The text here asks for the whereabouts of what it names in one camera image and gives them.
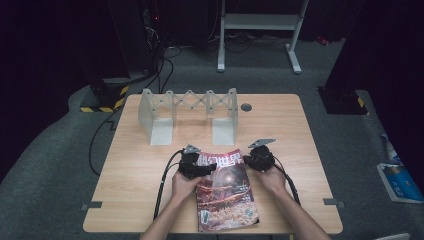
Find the yellow and black hazard tape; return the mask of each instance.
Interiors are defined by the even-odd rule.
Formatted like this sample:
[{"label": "yellow and black hazard tape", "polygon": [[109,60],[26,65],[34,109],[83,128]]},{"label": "yellow and black hazard tape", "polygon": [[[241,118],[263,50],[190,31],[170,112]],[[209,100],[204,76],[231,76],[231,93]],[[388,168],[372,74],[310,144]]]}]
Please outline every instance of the yellow and black hazard tape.
[{"label": "yellow and black hazard tape", "polygon": [[128,92],[129,86],[122,88],[119,98],[116,100],[113,106],[81,106],[82,112],[114,112],[118,110],[125,100],[125,94]]}]

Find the metal bracket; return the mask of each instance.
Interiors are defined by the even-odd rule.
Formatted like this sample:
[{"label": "metal bracket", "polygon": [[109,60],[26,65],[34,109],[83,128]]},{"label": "metal bracket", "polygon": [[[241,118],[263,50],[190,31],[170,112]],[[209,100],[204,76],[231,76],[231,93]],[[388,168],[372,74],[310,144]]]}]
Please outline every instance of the metal bracket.
[{"label": "metal bracket", "polygon": [[346,205],[343,201],[338,201],[335,198],[324,198],[324,205],[335,205],[337,208],[345,208]]},{"label": "metal bracket", "polygon": [[87,211],[89,208],[101,208],[103,202],[90,202],[89,204],[83,203],[80,210]]},{"label": "metal bracket", "polygon": [[272,142],[275,142],[275,138],[258,139],[258,140],[256,140],[256,142],[250,144],[248,148],[260,147],[260,146],[263,146],[263,145],[266,145],[266,144],[272,143]]},{"label": "metal bracket", "polygon": [[184,149],[184,154],[195,153],[195,152],[200,152],[200,149],[191,144],[188,144],[187,147]]},{"label": "metal bracket", "polygon": [[[189,103],[188,98],[194,98],[194,103]],[[197,95],[188,90],[184,95],[178,96],[172,91],[156,96],[149,89],[144,89],[138,109],[140,126],[146,129],[150,145],[170,145],[172,131],[176,119],[176,107],[184,105],[195,109],[199,105],[205,106],[206,119],[212,119],[212,135],[214,145],[234,145],[238,125],[237,91],[231,88],[223,96],[216,95],[212,90],[204,95]],[[227,110],[225,118],[217,118],[215,109],[224,107]]]}]

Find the black cable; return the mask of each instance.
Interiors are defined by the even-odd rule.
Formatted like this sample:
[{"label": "black cable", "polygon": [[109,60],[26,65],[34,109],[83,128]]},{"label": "black cable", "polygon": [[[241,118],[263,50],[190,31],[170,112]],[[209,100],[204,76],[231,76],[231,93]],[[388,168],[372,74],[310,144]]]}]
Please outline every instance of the black cable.
[{"label": "black cable", "polygon": [[163,62],[159,71],[157,71],[156,76],[146,86],[144,86],[143,89],[148,88],[159,77],[160,73],[162,72],[162,69],[163,69]]},{"label": "black cable", "polygon": [[255,42],[255,41],[259,41],[259,40],[264,40],[264,39],[263,38],[262,39],[261,38],[253,39],[252,40],[252,45],[253,46],[266,46],[266,47],[269,46],[269,47],[273,47],[273,46],[278,46],[278,45],[281,45],[281,44],[286,43],[289,40],[289,38],[286,38],[286,39],[284,39],[283,41],[281,41],[279,43],[276,43],[276,42],[278,42],[278,40],[282,40],[282,38],[275,38],[274,40],[272,40],[272,39],[265,39],[265,40],[272,40],[271,42],[268,42],[268,43]]},{"label": "black cable", "polygon": [[233,42],[235,44],[246,44],[246,43],[248,43],[247,47],[245,49],[243,49],[243,50],[234,51],[234,50],[231,50],[230,48],[228,48],[227,46],[225,46],[225,49],[227,51],[229,51],[229,52],[232,52],[232,53],[242,53],[242,52],[245,52],[245,51],[247,51],[252,46],[252,41],[247,36],[246,36],[246,39],[247,40],[245,42],[235,42],[234,40],[231,41],[231,42]]},{"label": "black cable", "polygon": [[183,49],[180,46],[169,47],[169,48],[165,49],[165,51],[167,51],[169,49],[174,49],[174,48],[177,48],[179,50],[179,52],[177,54],[172,55],[172,56],[165,56],[165,54],[164,54],[164,57],[166,57],[166,58],[174,58],[174,57],[180,55],[183,52]]},{"label": "black cable", "polygon": [[240,0],[237,2],[236,13],[238,13],[238,7],[240,6]]},{"label": "black cable", "polygon": [[290,178],[290,176],[286,173],[286,171],[284,170],[284,167],[283,167],[283,165],[281,164],[281,162],[280,162],[280,160],[278,160],[278,158],[276,158],[276,157],[274,157],[274,159],[276,159],[279,163],[280,163],[280,165],[281,165],[281,167],[280,166],[278,166],[277,164],[275,164],[274,163],[274,167],[275,168],[277,168],[283,175],[284,175],[284,177],[286,178],[286,180],[287,180],[287,182],[289,183],[289,186],[290,186],[290,189],[291,189],[291,191],[292,191],[292,193],[293,193],[293,198],[294,198],[294,200],[299,204],[299,205],[301,205],[300,204],[300,200],[299,200],[299,195],[297,194],[297,189],[296,189],[296,187],[294,186],[294,183],[293,183],[293,180]]},{"label": "black cable", "polygon": [[161,93],[160,92],[160,75],[158,75],[158,93]]},{"label": "black cable", "polygon": [[169,169],[171,169],[173,166],[175,166],[175,165],[180,165],[180,163],[179,162],[177,162],[177,163],[174,163],[174,164],[171,164],[171,166],[169,166],[169,168],[168,168],[168,171],[169,171]]},{"label": "black cable", "polygon": [[[163,68],[163,62],[162,62],[162,66],[161,66],[161,68],[159,69],[159,71],[157,72],[157,74],[156,74],[156,76],[144,87],[144,88],[147,88],[147,87],[149,87],[150,86],[150,84],[152,84],[155,80],[156,80],[156,78],[158,78],[158,76],[159,76],[159,74],[160,74],[160,72],[162,71],[162,68]],[[117,109],[116,111],[114,111],[112,114],[110,114],[100,125],[99,125],[99,127],[97,128],[97,130],[96,130],[96,132],[94,133],[94,135],[93,135],[93,137],[91,138],[91,142],[90,142],[90,147],[89,147],[89,149],[88,149],[88,163],[89,163],[89,165],[90,165],[90,169],[91,169],[91,171],[94,173],[94,174],[96,174],[97,176],[100,176],[100,173],[98,172],[98,171],[96,171],[95,169],[94,169],[94,166],[93,166],[93,162],[92,162],[92,157],[91,157],[91,153],[92,153],[92,149],[93,149],[93,144],[94,144],[94,139],[96,138],[96,136],[97,136],[97,133],[100,131],[100,128],[105,124],[105,123],[112,123],[111,124],[111,126],[110,126],[110,130],[116,130],[116,128],[114,128],[114,126],[113,126],[113,123],[114,123],[114,121],[109,121],[109,119],[111,119],[117,112],[119,112],[121,109],[123,109],[123,105],[121,106],[121,107],[119,107],[119,109]]]},{"label": "black cable", "polygon": [[245,44],[252,41],[252,39],[245,32],[242,32],[241,34],[243,34],[243,36],[238,35],[230,37],[231,42],[235,44]]},{"label": "black cable", "polygon": [[163,89],[165,88],[165,85],[168,83],[169,78],[171,77],[172,73],[174,72],[174,64],[169,59],[166,59],[166,58],[163,58],[163,59],[171,64],[171,72],[169,73],[168,77],[166,78],[165,82],[163,83],[162,88],[159,91],[160,94],[163,93]]},{"label": "black cable", "polygon": [[216,51],[218,49],[219,49],[219,43],[212,44],[212,41],[211,41],[210,44],[206,45],[205,51],[206,52],[212,52],[212,51]]},{"label": "black cable", "polygon": [[168,164],[166,164],[165,171],[163,172],[162,180],[160,182],[158,197],[156,199],[156,206],[155,206],[155,213],[153,214],[153,220],[155,220],[157,218],[158,214],[159,214],[159,207],[160,207],[160,201],[161,201],[161,198],[162,198],[163,186],[165,185],[166,174],[168,173],[168,171],[170,169],[169,165],[171,164],[171,162],[175,158],[175,156],[177,156],[177,154],[182,154],[183,152],[184,152],[184,149],[176,151],[172,155],[172,157],[169,159]]},{"label": "black cable", "polygon": [[122,109],[122,106],[116,110],[115,112],[113,112],[112,114],[109,115],[109,117],[107,117],[97,128],[96,132],[94,133],[93,137],[91,138],[91,142],[90,142],[90,147],[88,149],[88,163],[90,164],[90,169],[91,171],[96,174],[97,176],[100,176],[100,173],[97,172],[94,167],[93,167],[93,163],[92,163],[92,159],[91,159],[91,152],[93,149],[93,144],[94,144],[94,139],[96,138],[97,133],[100,131],[100,128],[109,121],[109,119],[111,119],[117,112],[119,112]]},{"label": "black cable", "polygon": [[215,21],[214,21],[214,23],[213,23],[213,28],[212,28],[211,34],[209,35],[209,37],[208,37],[208,39],[207,39],[207,40],[211,39],[211,37],[212,37],[212,36],[213,36],[213,34],[215,33],[216,24],[217,24],[217,22],[218,22],[218,15],[219,15],[219,1],[218,1],[218,0],[216,0],[216,14],[215,14]]},{"label": "black cable", "polygon": [[108,83],[107,85],[108,86],[111,86],[111,87],[126,87],[126,86],[132,85],[134,83],[143,82],[143,81],[151,78],[153,75],[154,75],[154,72],[151,72],[151,73],[149,73],[146,76],[142,76],[142,77],[139,77],[139,78],[130,80],[128,82],[123,82],[123,83]]}]

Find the wooden table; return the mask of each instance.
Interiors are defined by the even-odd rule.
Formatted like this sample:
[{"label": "wooden table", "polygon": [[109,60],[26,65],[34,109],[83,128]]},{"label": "wooden table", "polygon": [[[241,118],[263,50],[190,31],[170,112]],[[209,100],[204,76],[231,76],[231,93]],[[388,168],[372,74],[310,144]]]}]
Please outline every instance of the wooden table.
[{"label": "wooden table", "polygon": [[[226,153],[239,148],[244,154],[248,146],[260,138],[275,138],[270,151],[283,163],[293,179],[302,207],[327,233],[343,229],[334,205],[324,205],[333,198],[308,126],[300,99],[292,94],[238,94],[238,105],[249,103],[250,112],[239,109],[236,144],[214,146],[212,130],[206,124],[204,108],[177,108],[172,145],[150,146],[145,130],[137,119],[141,95],[128,97],[99,182],[93,202],[100,208],[89,208],[84,230],[87,232],[144,232],[153,212],[164,168],[174,152],[193,144],[204,152]],[[168,172],[161,208],[171,195],[172,176]],[[276,234],[292,233],[288,221],[280,214],[271,196],[264,190],[253,170],[248,170],[260,223],[225,233]],[[197,233],[195,194],[182,206],[171,228],[173,233]]]}]

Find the gray carpet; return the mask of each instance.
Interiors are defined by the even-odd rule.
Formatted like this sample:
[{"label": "gray carpet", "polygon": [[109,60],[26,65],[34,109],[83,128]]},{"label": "gray carpet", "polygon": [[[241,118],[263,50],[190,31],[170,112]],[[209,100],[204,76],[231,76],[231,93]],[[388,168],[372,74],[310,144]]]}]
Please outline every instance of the gray carpet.
[{"label": "gray carpet", "polygon": [[[299,95],[327,178],[339,209],[344,230],[332,239],[375,239],[401,232],[424,239],[424,206],[391,202],[376,165],[386,155],[380,139],[384,132],[366,91],[358,91],[370,111],[365,116],[328,115],[317,92],[323,86],[343,42],[323,47],[300,41],[296,54],[303,73],[294,75],[282,44],[228,44],[226,70],[216,71],[217,51],[171,49],[166,56],[174,71],[165,90],[225,93],[237,88],[244,93],[295,93]],[[161,83],[170,73],[165,62]],[[130,87],[140,92],[146,82]],[[158,92],[158,82],[150,89]],[[89,203],[98,177],[88,164],[88,149],[107,113],[79,111],[87,87],[69,99],[69,113],[45,129],[11,169],[0,186],[0,239],[138,239],[138,233],[93,234],[84,232]],[[119,121],[120,112],[112,120]],[[101,171],[114,132],[101,128],[93,146],[93,164]],[[169,239],[288,239],[288,235],[170,235]]]}]

